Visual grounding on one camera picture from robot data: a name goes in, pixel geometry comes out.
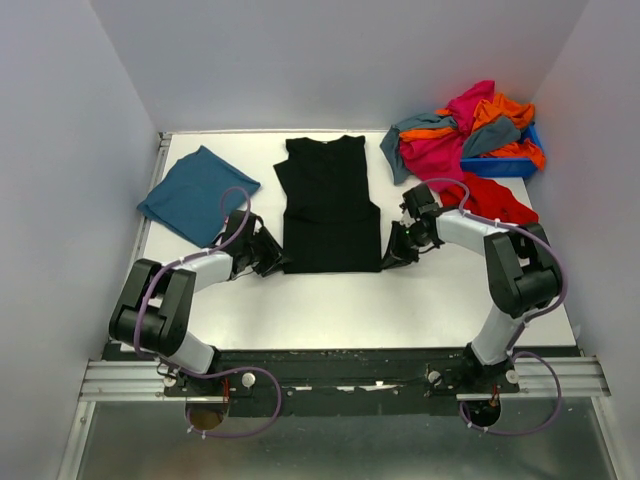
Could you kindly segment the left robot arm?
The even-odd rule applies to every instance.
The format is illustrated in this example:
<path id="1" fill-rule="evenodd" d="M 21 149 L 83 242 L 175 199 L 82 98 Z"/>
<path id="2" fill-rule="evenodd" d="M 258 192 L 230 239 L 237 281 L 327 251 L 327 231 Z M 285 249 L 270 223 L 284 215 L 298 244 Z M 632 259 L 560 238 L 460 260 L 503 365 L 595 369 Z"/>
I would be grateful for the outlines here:
<path id="1" fill-rule="evenodd" d="M 197 393 L 212 394 L 222 380 L 214 364 L 219 350 L 189 331 L 195 294 L 245 271 L 270 276 L 289 262 L 260 216 L 236 210 L 203 250 L 167 264 L 135 261 L 111 315 L 109 336 L 144 358 L 188 371 L 187 382 Z"/>

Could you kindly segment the black t shirt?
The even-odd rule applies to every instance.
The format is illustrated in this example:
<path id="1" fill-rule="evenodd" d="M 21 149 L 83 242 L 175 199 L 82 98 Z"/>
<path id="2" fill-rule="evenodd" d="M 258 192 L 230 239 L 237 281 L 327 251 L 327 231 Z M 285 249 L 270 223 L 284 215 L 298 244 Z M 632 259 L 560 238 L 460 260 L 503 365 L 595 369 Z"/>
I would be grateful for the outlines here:
<path id="1" fill-rule="evenodd" d="M 288 158 L 274 166 L 286 195 L 284 272 L 379 272 L 381 213 L 370 199 L 365 138 L 303 137 L 285 147 Z"/>

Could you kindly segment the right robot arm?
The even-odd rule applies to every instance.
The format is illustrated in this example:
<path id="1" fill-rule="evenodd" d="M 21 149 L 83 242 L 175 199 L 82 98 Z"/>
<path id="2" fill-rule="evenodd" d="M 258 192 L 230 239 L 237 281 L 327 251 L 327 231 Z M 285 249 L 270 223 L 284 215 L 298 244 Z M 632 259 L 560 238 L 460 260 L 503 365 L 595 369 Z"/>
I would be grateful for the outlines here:
<path id="1" fill-rule="evenodd" d="M 403 217 L 391 224 L 381 268 L 411 265 L 421 253 L 455 244 L 485 260 L 493 305 L 476 337 L 465 347 L 453 386 L 485 390 L 510 364 L 529 323 L 558 308 L 566 295 L 564 274 L 538 223 L 518 226 L 489 220 L 463 205 L 444 207 L 420 184 L 403 194 Z"/>

